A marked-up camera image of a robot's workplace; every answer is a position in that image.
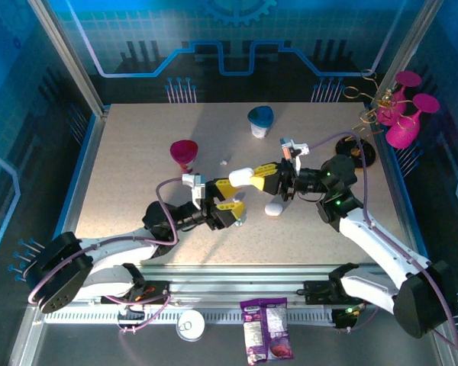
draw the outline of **white cup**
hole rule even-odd
[[[185,311],[176,324],[176,332],[184,341],[197,342],[204,333],[205,320],[196,310]]]
[[[269,127],[259,127],[256,124],[251,124],[251,133],[258,139],[264,139],[268,134]]]

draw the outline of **purple snack bag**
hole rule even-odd
[[[248,300],[240,306],[248,365],[293,359],[287,331],[287,299]]]

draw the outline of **wooden table surface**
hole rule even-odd
[[[171,143],[182,139],[199,145],[194,172],[210,180],[243,167],[282,158],[279,139],[316,143],[349,130],[359,121],[360,103],[269,104],[276,121],[269,135],[251,135],[247,113],[257,103],[114,104],[102,135],[76,234],[80,238],[111,236],[142,226],[147,206],[156,200],[155,187],[180,175],[169,155]],[[319,169],[334,154],[337,139],[311,151],[302,166]],[[363,199],[363,173],[353,193]],[[162,190],[165,201],[183,204],[190,190],[174,184]],[[324,224],[315,204],[295,199],[280,217],[264,214],[275,198],[248,187],[242,190],[247,221],[241,227],[212,232],[204,225],[181,234],[180,243],[146,264],[183,265],[328,265],[370,263],[355,243]],[[395,208],[379,157],[369,168],[369,211],[402,239]]]

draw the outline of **white plastic piece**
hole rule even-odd
[[[188,185],[192,189],[192,203],[201,210],[202,200],[205,198],[205,176],[195,174],[182,175],[183,185]]]
[[[364,299],[391,314],[394,313],[393,297],[398,290],[390,278],[355,268],[341,278],[341,284],[347,295]]]
[[[265,214],[268,216],[280,216],[283,212],[283,206],[276,202],[270,202],[265,206]]]
[[[251,185],[250,179],[254,175],[252,168],[242,168],[229,173],[229,182],[235,188]]]
[[[176,324],[176,332],[185,341],[196,342],[204,333],[205,320],[197,310],[185,311]]]
[[[297,175],[300,175],[300,168],[301,168],[301,162],[300,162],[300,156],[303,155],[308,155],[311,153],[311,150],[308,148],[307,143],[294,143],[293,140],[289,139],[288,137],[285,137],[283,139],[280,139],[280,143],[282,144],[282,149],[288,149],[288,148],[293,148],[294,150],[300,150],[300,153],[294,158],[294,166],[295,166],[295,172]]]
[[[88,300],[105,295],[121,297],[133,286],[134,281],[131,273],[121,265],[117,265],[89,275],[76,294],[75,300]]]
[[[405,250],[412,258],[418,261],[419,265],[424,268],[428,267],[429,260],[422,255],[408,248],[391,233],[389,233],[382,225],[374,220],[376,227],[391,240]],[[348,212],[347,216],[340,220],[339,231],[345,237],[353,240],[361,247],[373,260],[383,268],[389,275],[397,288],[400,288],[402,282],[407,280],[408,273],[416,275],[419,270],[410,264],[405,257],[393,249],[388,242],[383,240],[378,234],[368,228],[363,209],[355,208]]]
[[[109,236],[107,238],[82,239],[80,246],[84,249],[88,248],[92,244],[98,244],[105,239],[115,237],[134,238],[135,236],[153,238],[153,235],[149,230],[141,227],[140,229],[131,231],[130,233]],[[118,242],[112,242],[88,253],[88,256],[93,258],[93,268],[89,275],[93,275],[95,272],[101,271],[102,269],[113,268],[122,263],[141,265],[141,262],[150,259],[157,249],[157,244],[146,242],[144,240],[134,241],[132,239],[126,239]]]

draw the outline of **purple cable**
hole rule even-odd
[[[393,249],[395,249],[397,252],[399,252],[402,256],[404,256],[412,265],[420,272],[422,273],[431,287],[434,290],[434,293],[436,294],[437,298],[439,299],[441,306],[443,307],[444,313],[446,314],[447,317],[447,322],[450,325],[450,330],[451,333],[453,334],[454,338],[454,343],[451,342],[449,339],[447,339],[444,335],[439,333],[436,329],[433,329],[434,333],[439,336],[441,339],[443,339],[448,345],[451,345],[452,347],[458,349],[458,332],[456,330],[456,324],[453,318],[453,314],[451,313],[450,307],[448,306],[446,299],[443,296],[443,293],[441,292],[440,288],[437,286],[436,282],[434,279],[427,273],[426,269],[422,267],[418,261],[416,261],[414,258],[412,258],[411,255],[409,255],[404,249],[402,249],[400,246],[398,246],[392,239],[390,239],[386,234],[384,234],[379,228],[374,226],[372,224],[371,219],[369,218],[367,206],[368,206],[368,175],[366,172],[366,164],[364,163],[365,160],[365,152],[363,150],[363,145],[360,141],[360,138],[353,132],[353,131],[344,131],[344,132],[339,132],[335,133],[334,135],[328,137],[327,139],[322,140],[319,143],[316,143],[312,146],[309,146],[309,151],[312,149],[315,149],[316,147],[325,144],[326,142],[335,139],[336,137],[346,135],[346,136],[353,136],[354,139],[356,140],[356,143],[358,144],[358,147],[360,148],[360,155],[361,155],[361,160],[363,162],[363,183],[364,183],[364,194],[363,194],[363,216],[365,217],[366,224],[368,227],[374,231],[378,236],[380,236],[383,240],[385,240]],[[376,314],[374,313],[368,321],[370,321]]]
[[[352,329],[351,329],[351,332],[355,332],[357,330],[360,330],[361,328],[363,328],[366,324],[368,324],[369,322],[371,322],[373,320],[373,318],[376,316],[376,314],[379,313],[379,310],[380,308],[379,307],[376,307],[375,308],[375,311],[372,313],[372,315],[369,316],[369,318],[367,320],[365,320],[363,323],[359,324],[358,326],[354,326]]]
[[[175,227],[175,222],[173,221],[173,218],[171,217],[171,215],[169,214],[169,211],[168,211],[168,207],[166,207],[162,197],[161,197],[161,194],[160,194],[160,189],[162,186],[164,185],[167,185],[173,181],[181,181],[182,179],[181,178],[172,178],[172,179],[168,179],[167,181],[163,181],[161,183],[158,184],[158,186],[156,187],[156,196],[158,198],[158,201],[160,202],[160,205],[161,205],[161,208],[163,209],[163,212],[164,214],[166,215],[166,218],[168,219],[168,222],[169,222],[169,226],[173,232],[173,240],[171,242],[164,242],[162,240],[155,240],[153,238],[147,238],[147,237],[144,237],[144,236],[119,236],[119,237],[116,237],[116,238],[110,238],[110,239],[106,239],[102,242],[99,242],[97,244],[93,244],[87,248],[84,248],[74,254],[72,254],[70,257],[64,259],[63,261],[61,261],[61,263],[59,263],[56,267],[54,267],[48,274],[46,274],[40,281],[39,283],[37,283],[36,287],[34,287],[34,289],[32,289],[32,291],[29,293],[29,296],[27,298],[27,300],[29,301],[29,303],[38,303],[38,301],[34,301],[34,297],[36,296],[37,292],[61,269],[63,268],[64,266],[68,265],[73,259],[81,256],[82,254],[85,254],[87,252],[90,252],[92,250],[95,250],[97,248],[100,248],[101,246],[105,246],[107,244],[110,244],[112,242],[120,242],[120,241],[123,241],[123,240],[133,240],[133,241],[140,241],[140,240],[144,240],[146,242],[151,242],[153,244],[159,244],[159,245],[162,245],[162,246],[174,246],[178,243],[179,241],[179,238],[178,238],[178,233],[176,232],[176,227]]]

